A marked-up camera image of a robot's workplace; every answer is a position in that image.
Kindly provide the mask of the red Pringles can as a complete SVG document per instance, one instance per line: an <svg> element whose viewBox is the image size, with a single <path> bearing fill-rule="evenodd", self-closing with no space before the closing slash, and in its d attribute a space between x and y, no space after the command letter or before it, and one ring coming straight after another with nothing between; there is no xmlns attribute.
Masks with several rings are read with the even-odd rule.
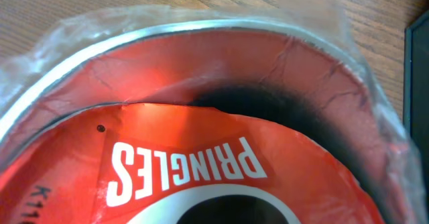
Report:
<svg viewBox="0 0 429 224"><path fill-rule="evenodd" d="M112 8L1 64L2 223L427 223L332 7Z"/></svg>

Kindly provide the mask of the dark green gift box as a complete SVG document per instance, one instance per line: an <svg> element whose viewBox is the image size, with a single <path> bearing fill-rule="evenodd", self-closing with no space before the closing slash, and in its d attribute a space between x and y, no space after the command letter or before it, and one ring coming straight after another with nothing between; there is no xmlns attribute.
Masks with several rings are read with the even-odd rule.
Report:
<svg viewBox="0 0 429 224"><path fill-rule="evenodd" d="M428 188L428 12L405 30L403 118L420 151Z"/></svg>

